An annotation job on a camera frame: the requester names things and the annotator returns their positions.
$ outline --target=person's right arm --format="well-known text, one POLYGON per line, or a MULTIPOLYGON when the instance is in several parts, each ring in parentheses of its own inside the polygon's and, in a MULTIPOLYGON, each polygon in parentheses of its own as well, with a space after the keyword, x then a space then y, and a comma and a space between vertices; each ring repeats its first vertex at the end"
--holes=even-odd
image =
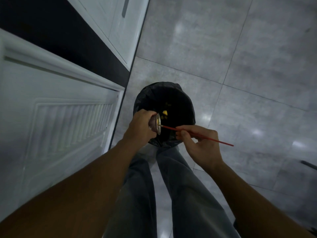
POLYGON ((196 125, 183 125, 177 129, 183 131, 177 132, 176 138, 184 142, 188 154, 220 188, 236 218, 239 232, 243 238, 314 237, 272 205, 226 165, 220 154, 219 143, 206 139, 198 139, 198 142, 195 143, 186 132, 190 131, 218 140, 216 131, 196 125))

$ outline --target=plastic bag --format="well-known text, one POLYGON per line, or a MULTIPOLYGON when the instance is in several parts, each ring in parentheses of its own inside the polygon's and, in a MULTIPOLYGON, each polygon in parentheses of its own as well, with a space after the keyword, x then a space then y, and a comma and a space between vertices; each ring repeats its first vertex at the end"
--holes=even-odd
MULTIPOLYGON (((143 88, 134 102, 133 114, 141 109, 159 113, 161 124, 169 127, 196 123, 192 101, 177 83, 157 82, 143 88)), ((174 147, 181 142, 176 139, 175 131, 166 128, 149 141, 158 147, 174 147)))

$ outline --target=metal cup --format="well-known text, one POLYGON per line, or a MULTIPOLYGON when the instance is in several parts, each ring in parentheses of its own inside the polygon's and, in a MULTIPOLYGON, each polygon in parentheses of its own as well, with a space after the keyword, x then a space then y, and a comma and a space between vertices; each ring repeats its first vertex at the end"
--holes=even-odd
POLYGON ((153 115, 149 120, 149 128, 157 134, 161 134, 161 117, 159 114, 153 115))

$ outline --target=denim pants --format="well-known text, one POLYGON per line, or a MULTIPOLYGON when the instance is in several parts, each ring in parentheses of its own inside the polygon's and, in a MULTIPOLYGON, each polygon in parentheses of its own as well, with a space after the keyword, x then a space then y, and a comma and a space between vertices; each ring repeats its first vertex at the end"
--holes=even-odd
MULTIPOLYGON (((174 238, 240 237, 176 147, 159 149, 156 160, 172 199, 174 238)), ((109 237, 157 237, 153 180, 148 162, 139 154, 131 161, 103 236, 109 237)))

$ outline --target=red chopstick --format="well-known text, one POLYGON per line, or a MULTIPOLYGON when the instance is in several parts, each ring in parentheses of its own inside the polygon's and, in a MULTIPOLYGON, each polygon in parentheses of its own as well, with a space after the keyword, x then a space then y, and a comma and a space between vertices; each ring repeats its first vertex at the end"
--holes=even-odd
MULTIPOLYGON (((161 125, 161 127, 163 128, 168 128, 168 129, 171 129, 171 130, 175 130, 175 131, 181 131, 179 129, 176 129, 176 128, 171 128, 171 127, 168 127, 168 126, 165 126, 165 125, 161 125)), ((203 139, 208 139, 208 140, 212 140, 212 141, 215 141, 215 142, 218 142, 218 143, 221 143, 221 144, 226 144, 226 145, 230 145, 230 146, 234 146, 233 144, 228 144, 228 143, 225 143, 225 142, 222 142, 222 141, 219 141, 219 140, 216 140, 216 139, 212 139, 212 138, 209 138, 209 137, 206 137, 206 136, 203 136, 203 135, 199 135, 199 134, 195 134, 195 133, 192 133, 192 132, 188 132, 190 135, 192 136, 196 136, 196 137, 200 137, 200 138, 203 138, 203 139)))

